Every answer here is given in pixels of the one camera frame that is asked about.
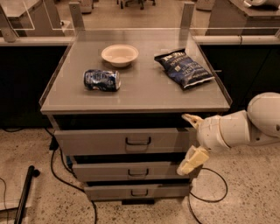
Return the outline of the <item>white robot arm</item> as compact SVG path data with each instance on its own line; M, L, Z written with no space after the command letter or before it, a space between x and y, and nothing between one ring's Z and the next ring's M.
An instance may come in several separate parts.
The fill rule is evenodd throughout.
M198 147L191 146L180 163L177 174L189 174L203 165L210 153L229 150L240 145L262 146L280 141L280 94L256 95L246 110L229 115L202 119L183 114L182 118L196 129Z

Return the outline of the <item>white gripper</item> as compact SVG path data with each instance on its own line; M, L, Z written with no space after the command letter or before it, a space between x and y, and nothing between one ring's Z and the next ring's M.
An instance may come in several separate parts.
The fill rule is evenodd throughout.
M200 147L192 145L185 154L185 158L177 169L177 174L180 176L187 175L195 168L203 165L209 159L208 150L218 153L229 149L221 134L221 117L219 115L203 120L197 115L183 114L182 118L197 130L197 140Z

